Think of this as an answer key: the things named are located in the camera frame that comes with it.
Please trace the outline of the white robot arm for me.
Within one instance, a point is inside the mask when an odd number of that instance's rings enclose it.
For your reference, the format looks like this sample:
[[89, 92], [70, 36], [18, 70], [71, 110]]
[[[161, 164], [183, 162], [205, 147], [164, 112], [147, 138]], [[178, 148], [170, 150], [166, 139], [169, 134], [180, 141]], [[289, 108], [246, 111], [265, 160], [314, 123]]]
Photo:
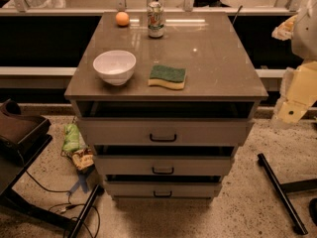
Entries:
[[297, 69], [286, 69], [274, 107], [273, 121], [286, 127], [297, 123], [317, 101], [317, 0], [308, 0], [271, 35], [291, 40], [292, 52], [303, 59]]

